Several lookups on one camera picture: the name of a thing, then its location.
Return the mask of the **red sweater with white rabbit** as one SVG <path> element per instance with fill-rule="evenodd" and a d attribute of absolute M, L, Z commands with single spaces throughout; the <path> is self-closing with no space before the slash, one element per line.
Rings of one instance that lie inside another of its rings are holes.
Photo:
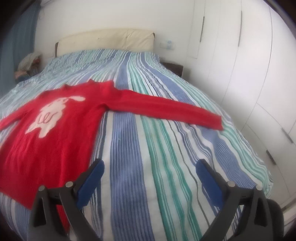
<path fill-rule="evenodd" d="M 13 126 L 1 146 L 1 192 L 31 208 L 37 188 L 62 186 L 90 162 L 99 123 L 108 110 L 181 121 L 222 130 L 222 119 L 205 109 L 119 90 L 112 81 L 89 80 L 41 93 L 1 120 Z"/>

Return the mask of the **pile of clothes on nightstand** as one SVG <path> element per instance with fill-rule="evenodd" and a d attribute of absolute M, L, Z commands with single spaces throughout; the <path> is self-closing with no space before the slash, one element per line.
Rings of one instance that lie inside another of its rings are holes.
<path fill-rule="evenodd" d="M 41 52 L 28 54 L 15 71 L 16 83 L 25 81 L 40 72 Z"/>

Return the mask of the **striped blue green bedspread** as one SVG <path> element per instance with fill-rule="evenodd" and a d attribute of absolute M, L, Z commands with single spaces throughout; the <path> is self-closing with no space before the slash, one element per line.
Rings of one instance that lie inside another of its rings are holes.
<path fill-rule="evenodd" d="M 222 117 L 223 130 L 131 113 L 107 112 L 96 136 L 93 159 L 105 172 L 83 213 L 102 240 L 199 240 L 218 208 L 195 164 L 200 159 L 225 180 L 261 186 L 270 197 L 273 180 L 230 116 L 201 90 L 175 75 L 151 52 L 88 50 L 52 59 L 38 75 L 1 97 L 1 117 L 45 90 L 93 79 L 112 79 L 118 89 L 160 96 L 207 109 Z"/>

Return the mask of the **white wardrobe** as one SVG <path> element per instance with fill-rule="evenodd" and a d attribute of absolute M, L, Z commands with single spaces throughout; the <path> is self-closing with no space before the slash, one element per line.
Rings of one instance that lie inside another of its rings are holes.
<path fill-rule="evenodd" d="M 232 118 L 295 201 L 295 29 L 275 1 L 194 1 L 185 78 Z"/>

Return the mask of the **dark wooden nightstand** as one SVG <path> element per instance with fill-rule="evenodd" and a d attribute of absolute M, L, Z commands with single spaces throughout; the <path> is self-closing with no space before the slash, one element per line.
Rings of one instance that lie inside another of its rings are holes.
<path fill-rule="evenodd" d="M 168 70 L 170 70 L 172 73 L 174 73 L 175 75 L 178 75 L 179 77 L 182 77 L 183 75 L 183 69 L 184 66 L 177 64 L 177 63 L 173 63 L 173 62 L 167 62 L 167 61 L 160 61 L 160 63 L 167 68 Z"/>

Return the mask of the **blue curtain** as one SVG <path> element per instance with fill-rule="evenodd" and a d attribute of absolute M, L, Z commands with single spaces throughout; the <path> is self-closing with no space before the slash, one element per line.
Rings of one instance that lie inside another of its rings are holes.
<path fill-rule="evenodd" d="M 34 51 L 40 8 L 40 2 L 35 1 L 21 14 L 1 41 L 1 96 L 15 87 L 15 71 L 19 63 Z"/>

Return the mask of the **cream padded headboard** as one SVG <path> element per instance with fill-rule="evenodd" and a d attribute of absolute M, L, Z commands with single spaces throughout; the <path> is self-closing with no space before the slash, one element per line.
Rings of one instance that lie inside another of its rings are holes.
<path fill-rule="evenodd" d="M 152 52 L 155 33 L 141 29 L 101 29 L 77 33 L 55 44 L 55 57 L 81 50 L 114 49 L 132 52 Z"/>

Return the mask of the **wall socket with blue sticker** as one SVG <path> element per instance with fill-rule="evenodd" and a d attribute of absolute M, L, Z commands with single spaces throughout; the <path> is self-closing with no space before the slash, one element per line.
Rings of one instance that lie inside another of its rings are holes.
<path fill-rule="evenodd" d="M 159 47 L 166 50 L 174 50 L 175 43 L 171 40 L 160 42 Z"/>

